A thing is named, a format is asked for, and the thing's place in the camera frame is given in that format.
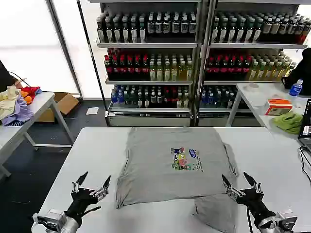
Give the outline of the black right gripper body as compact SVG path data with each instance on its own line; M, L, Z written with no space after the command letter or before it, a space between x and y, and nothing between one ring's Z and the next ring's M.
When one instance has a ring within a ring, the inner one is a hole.
M264 220L268 217L276 216L276 214L270 211L263 203L263 193L257 193L253 188L243 189L241 192L245 195L237 197L236 202L245 205L255 220Z

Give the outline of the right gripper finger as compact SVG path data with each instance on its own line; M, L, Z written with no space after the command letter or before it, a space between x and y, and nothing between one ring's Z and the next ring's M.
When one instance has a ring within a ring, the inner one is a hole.
M226 188L226 193L233 199L233 200L237 200L238 198L242 198L245 196L245 194L242 191L237 190L236 188L234 188L231 183L229 182L229 180L222 175L222 179L223 179L223 184Z
M243 175L246 178L247 182L251 185L253 189L255 189L257 193L263 194L261 190L261 183L256 182L255 179L252 176L250 176L248 173L246 173L245 171L243 172Z

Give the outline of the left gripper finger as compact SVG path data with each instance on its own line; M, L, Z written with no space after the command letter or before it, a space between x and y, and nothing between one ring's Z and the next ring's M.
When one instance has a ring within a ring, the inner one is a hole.
M72 182L73 185L73 189L72 192L73 193L77 193L79 191L80 186L82 185L82 183L84 182L86 176L88 175L88 171L86 171L83 175L81 175L77 181Z
M96 198L98 201L101 201L103 198L105 198L109 193L108 188L110 185L110 179L111 175L108 176L104 184L98 190L91 192L90 195Z

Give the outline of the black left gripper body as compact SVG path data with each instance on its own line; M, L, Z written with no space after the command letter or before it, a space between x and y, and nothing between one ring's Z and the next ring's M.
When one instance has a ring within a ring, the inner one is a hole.
M98 210L99 206L87 210L88 206L98 203L98 200L90 195L93 191L95 190L79 188L77 193L71 192L73 201L69 208L65 211L65 215L75 220L81 220L86 214Z

